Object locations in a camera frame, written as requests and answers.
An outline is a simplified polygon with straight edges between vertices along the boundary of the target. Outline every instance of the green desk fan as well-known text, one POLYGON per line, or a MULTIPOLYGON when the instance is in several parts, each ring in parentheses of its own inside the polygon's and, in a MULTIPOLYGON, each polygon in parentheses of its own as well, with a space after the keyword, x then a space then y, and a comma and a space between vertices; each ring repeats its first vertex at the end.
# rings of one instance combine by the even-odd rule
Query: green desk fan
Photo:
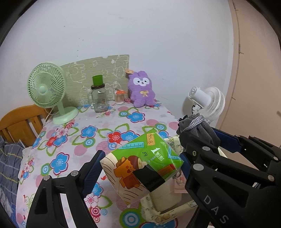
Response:
POLYGON ((65 76, 63 70, 55 64, 42 63, 36 66, 28 77, 27 90, 37 106, 42 108, 58 106, 58 112, 53 117, 54 124, 67 123, 79 112, 75 107, 63 107, 65 76))

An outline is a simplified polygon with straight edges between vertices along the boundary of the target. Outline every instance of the blue gripper pad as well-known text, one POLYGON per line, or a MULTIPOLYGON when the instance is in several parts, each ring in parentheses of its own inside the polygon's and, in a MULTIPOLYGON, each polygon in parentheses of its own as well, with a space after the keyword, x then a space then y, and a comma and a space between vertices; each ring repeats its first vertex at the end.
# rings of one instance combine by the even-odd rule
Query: blue gripper pad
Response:
POLYGON ((83 178, 82 195, 85 198, 90 194, 101 174, 102 166, 100 161, 105 157, 105 152, 98 151, 90 162, 85 163, 80 171, 89 170, 83 178))
POLYGON ((213 128, 216 135, 221 140, 220 146, 231 153, 240 152, 242 147, 239 144, 239 140, 236 136, 223 133, 215 128, 213 128))
POLYGON ((184 153, 180 154, 180 158, 183 160, 181 170, 182 170, 182 173, 184 174, 184 177, 187 179, 191 165, 190 165, 190 162, 188 161, 187 157, 184 155, 184 153))

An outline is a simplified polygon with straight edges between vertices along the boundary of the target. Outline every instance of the cardboard backdrop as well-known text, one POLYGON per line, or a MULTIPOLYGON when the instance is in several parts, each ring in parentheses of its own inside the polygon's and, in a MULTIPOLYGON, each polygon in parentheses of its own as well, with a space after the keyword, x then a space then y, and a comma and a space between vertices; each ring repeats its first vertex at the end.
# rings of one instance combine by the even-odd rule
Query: cardboard backdrop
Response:
POLYGON ((61 66, 66 75, 64 107, 88 104, 87 94, 93 85, 92 76, 103 75, 107 99, 114 100, 115 88, 128 91, 125 69, 129 68, 129 55, 111 55, 80 60, 61 66))

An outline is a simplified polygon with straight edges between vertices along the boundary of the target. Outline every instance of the green tissue package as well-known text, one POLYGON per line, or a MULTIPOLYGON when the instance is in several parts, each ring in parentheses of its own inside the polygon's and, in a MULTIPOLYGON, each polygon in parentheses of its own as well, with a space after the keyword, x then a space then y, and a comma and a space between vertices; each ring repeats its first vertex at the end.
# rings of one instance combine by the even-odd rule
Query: green tissue package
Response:
POLYGON ((175 175, 182 159, 151 129, 109 153, 101 165, 112 186, 130 205, 175 175))

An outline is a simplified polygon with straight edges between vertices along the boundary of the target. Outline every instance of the orange label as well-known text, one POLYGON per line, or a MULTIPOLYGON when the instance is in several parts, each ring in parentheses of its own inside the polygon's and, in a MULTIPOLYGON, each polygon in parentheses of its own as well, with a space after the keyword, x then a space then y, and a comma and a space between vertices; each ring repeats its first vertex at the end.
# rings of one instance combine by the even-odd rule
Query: orange label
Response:
POLYGON ((146 134, 146 139, 147 139, 147 145, 148 146, 153 146, 155 145, 155 139, 153 133, 146 134))
POLYGON ((129 70, 129 69, 126 69, 125 72, 126 72, 127 74, 133 74, 133 73, 134 73, 133 70, 129 70))

